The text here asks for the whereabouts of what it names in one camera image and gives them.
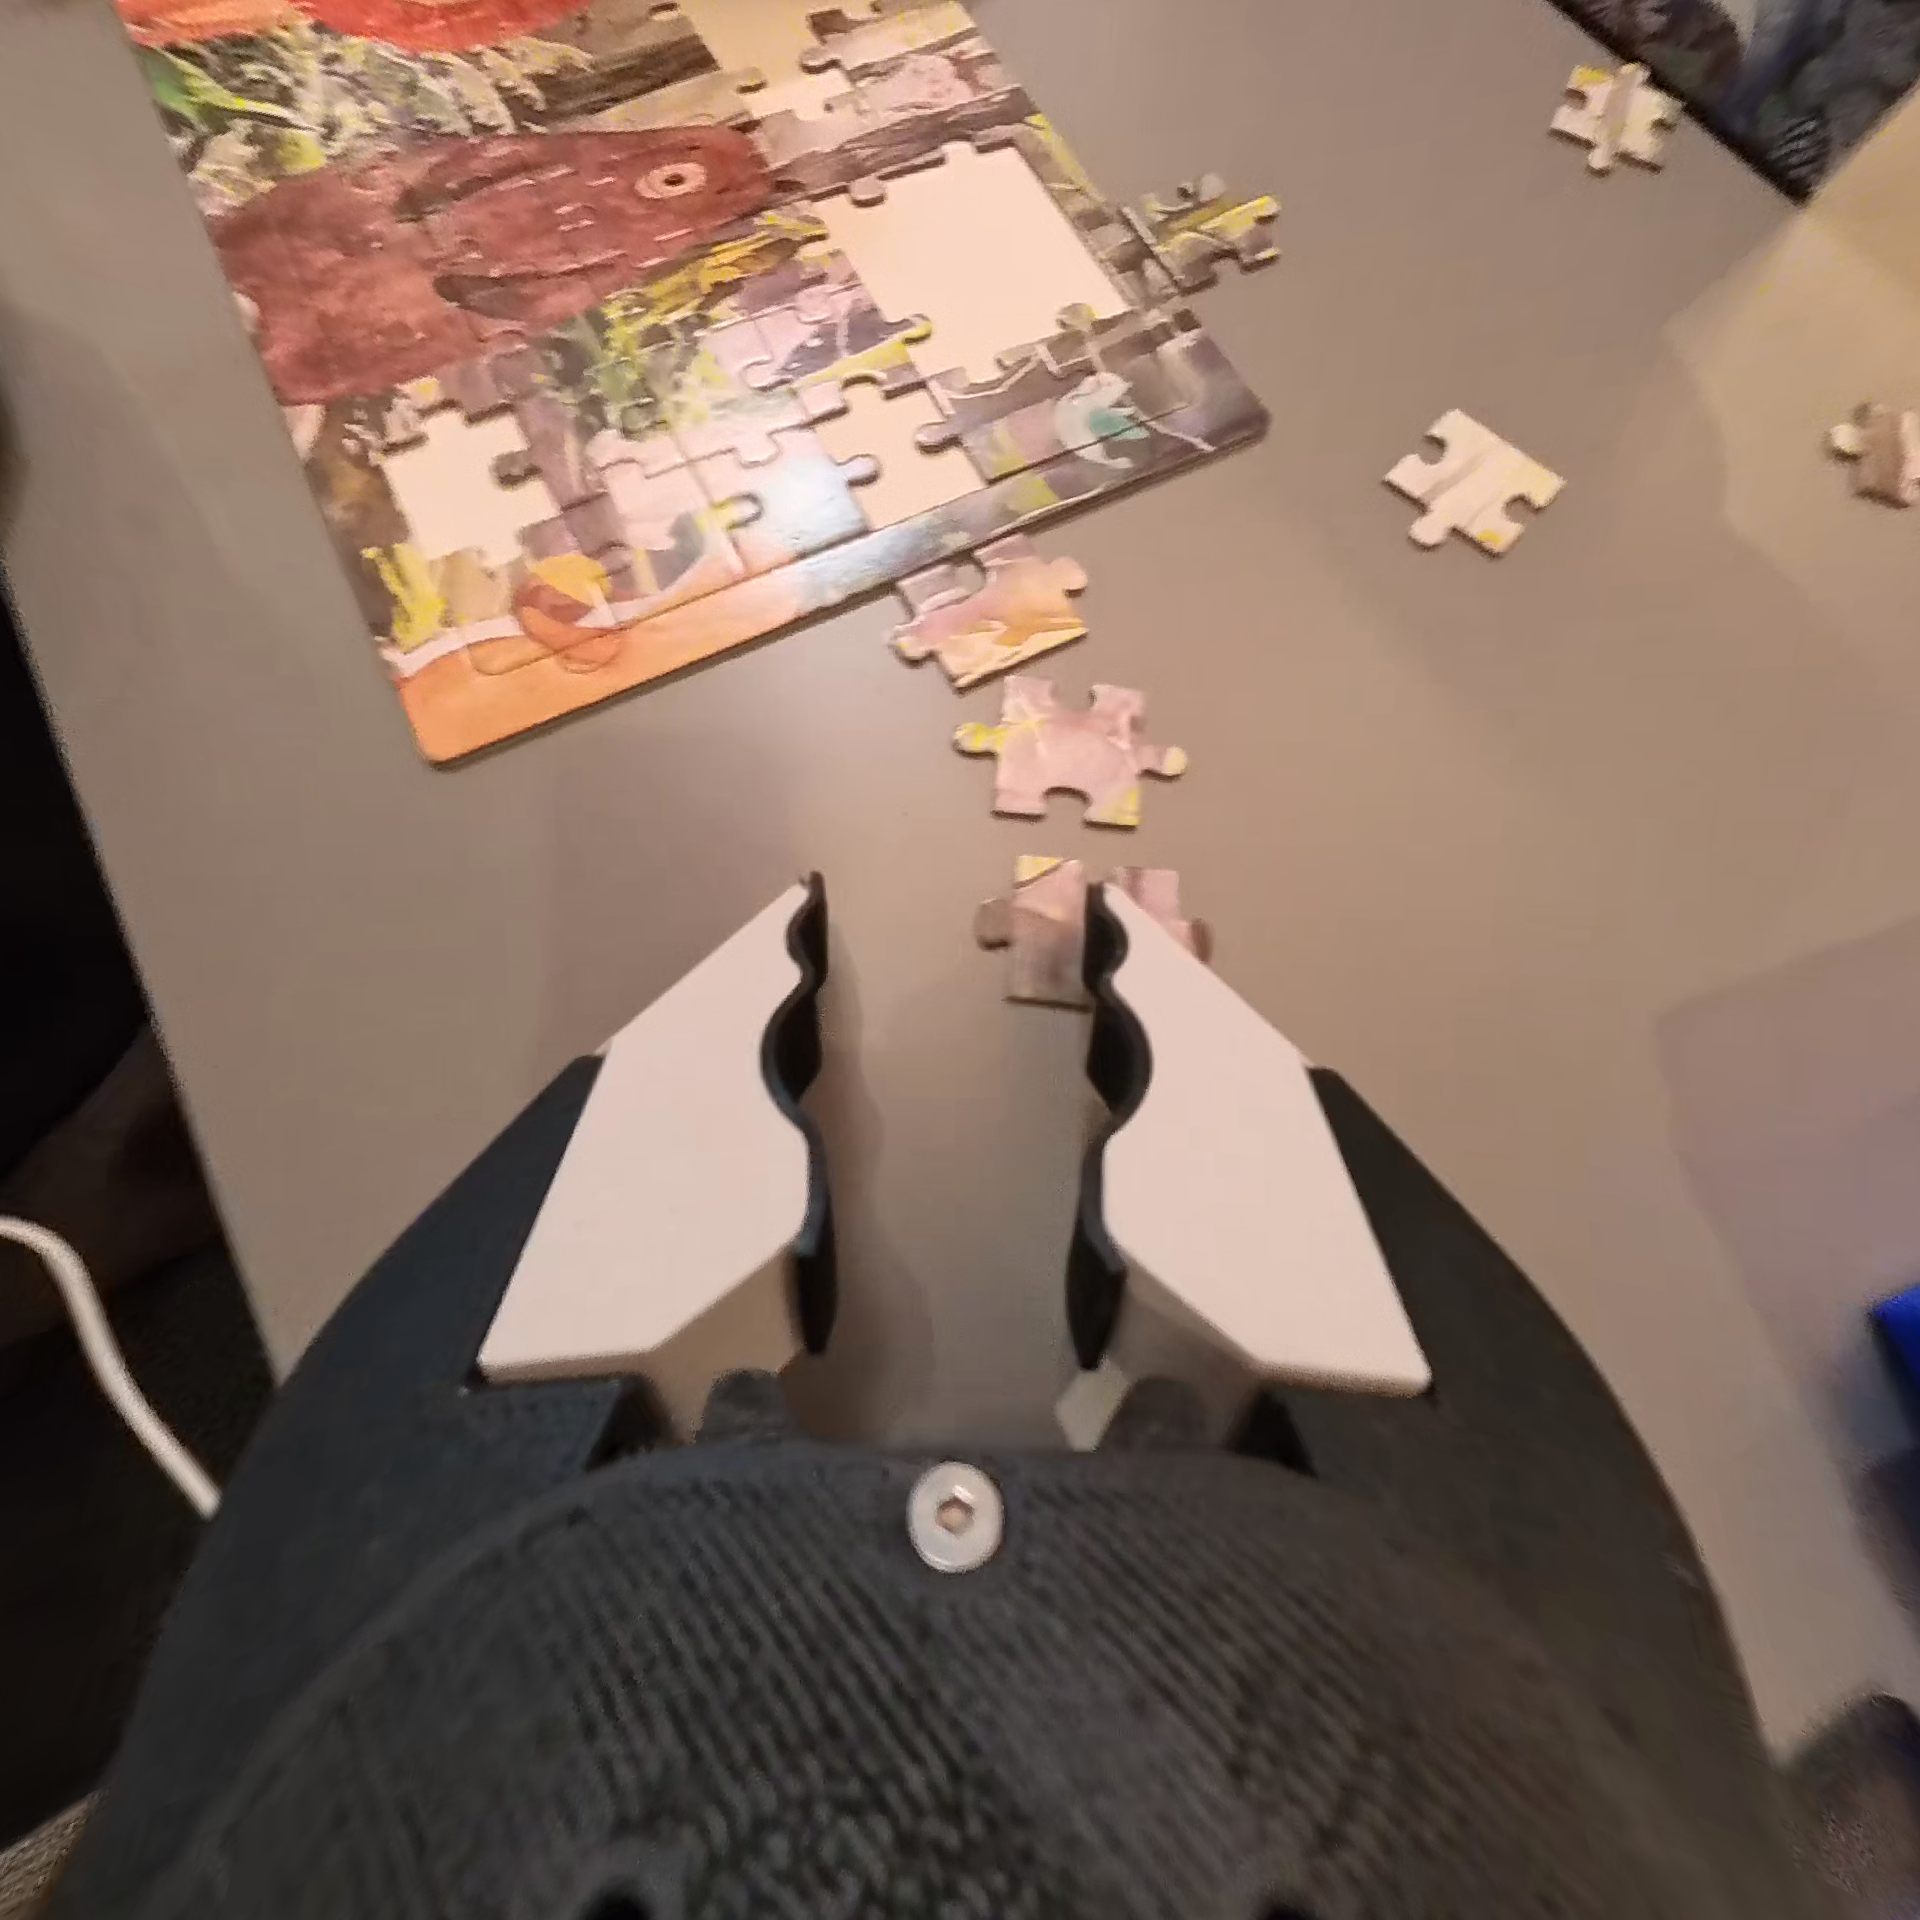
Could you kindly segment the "animal jigsaw puzzle board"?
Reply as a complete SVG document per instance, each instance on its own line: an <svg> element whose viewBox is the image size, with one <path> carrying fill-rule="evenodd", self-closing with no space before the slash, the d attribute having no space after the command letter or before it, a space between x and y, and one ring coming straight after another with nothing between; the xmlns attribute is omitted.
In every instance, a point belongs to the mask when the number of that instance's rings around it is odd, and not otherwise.
<svg viewBox="0 0 1920 1920"><path fill-rule="evenodd" d="M1251 445L964 4L117 4L421 756Z"/></svg>

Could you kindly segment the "pink jigsaw piece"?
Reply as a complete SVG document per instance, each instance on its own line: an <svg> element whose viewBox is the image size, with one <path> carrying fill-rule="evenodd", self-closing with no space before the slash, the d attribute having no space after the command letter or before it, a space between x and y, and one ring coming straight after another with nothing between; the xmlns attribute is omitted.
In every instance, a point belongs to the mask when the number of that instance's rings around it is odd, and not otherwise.
<svg viewBox="0 0 1920 1920"><path fill-rule="evenodd" d="M1041 820L1054 795L1082 803L1084 824L1131 831L1143 815L1148 780L1188 772L1182 747L1146 740L1138 687L1095 684L1079 707L1062 704L1054 678L1015 674L998 691L998 716L951 732L956 752L994 762L993 813Z"/></svg>
<svg viewBox="0 0 1920 1920"><path fill-rule="evenodd" d="M1079 560L1050 557L1027 534L1009 534L908 574L898 586L905 618L890 647L909 664L934 660L954 687L971 687L1082 639L1085 589Z"/></svg>

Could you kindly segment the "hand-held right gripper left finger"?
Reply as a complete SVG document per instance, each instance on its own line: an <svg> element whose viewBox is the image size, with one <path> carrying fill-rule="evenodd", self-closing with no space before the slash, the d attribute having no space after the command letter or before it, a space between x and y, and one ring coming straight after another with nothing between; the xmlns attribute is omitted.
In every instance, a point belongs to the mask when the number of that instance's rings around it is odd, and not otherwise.
<svg viewBox="0 0 1920 1920"><path fill-rule="evenodd" d="M486 1384L637 1380L695 1426L719 1375L779 1373L835 1328L825 877L809 874L591 1058L477 1347Z"/></svg>

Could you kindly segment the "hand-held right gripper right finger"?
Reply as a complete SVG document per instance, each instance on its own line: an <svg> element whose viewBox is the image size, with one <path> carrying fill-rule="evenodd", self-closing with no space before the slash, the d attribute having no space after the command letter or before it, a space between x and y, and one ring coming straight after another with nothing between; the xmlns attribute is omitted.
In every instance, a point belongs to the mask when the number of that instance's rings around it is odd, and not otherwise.
<svg viewBox="0 0 1920 1920"><path fill-rule="evenodd" d="M1153 1375L1215 1406L1269 1388L1429 1394L1301 1048L1111 882L1089 896L1084 986L1098 1114L1066 1263L1068 1446L1092 1451Z"/></svg>

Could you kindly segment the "illustrated puzzle box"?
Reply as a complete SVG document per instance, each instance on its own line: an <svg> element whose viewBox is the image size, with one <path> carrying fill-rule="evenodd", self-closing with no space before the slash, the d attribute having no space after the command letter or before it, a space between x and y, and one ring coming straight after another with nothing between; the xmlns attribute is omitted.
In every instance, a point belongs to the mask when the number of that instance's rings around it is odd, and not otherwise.
<svg viewBox="0 0 1920 1920"><path fill-rule="evenodd" d="M1558 2L1807 203L1918 82L1918 2Z"/></svg>

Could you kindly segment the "yellow grey jigsaw piece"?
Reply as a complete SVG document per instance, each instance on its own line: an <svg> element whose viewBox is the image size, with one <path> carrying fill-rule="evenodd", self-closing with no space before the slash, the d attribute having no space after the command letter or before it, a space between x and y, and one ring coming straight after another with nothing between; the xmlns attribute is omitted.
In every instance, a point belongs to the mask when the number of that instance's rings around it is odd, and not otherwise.
<svg viewBox="0 0 1920 1920"><path fill-rule="evenodd" d="M1153 298L1204 293L1228 266L1257 272L1275 262L1281 212L1275 197L1242 195L1223 176L1182 180L1167 195L1143 195L1119 207Z"/></svg>

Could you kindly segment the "blue box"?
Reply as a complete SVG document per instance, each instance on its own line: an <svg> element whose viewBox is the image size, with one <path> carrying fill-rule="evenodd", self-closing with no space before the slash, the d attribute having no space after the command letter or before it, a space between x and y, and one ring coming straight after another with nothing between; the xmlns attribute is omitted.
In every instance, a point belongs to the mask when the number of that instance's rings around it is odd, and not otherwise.
<svg viewBox="0 0 1920 1920"><path fill-rule="evenodd" d="M1882 1368L1905 1422L1905 1446L1918 1450L1918 1279L1873 1302L1866 1315Z"/></svg>

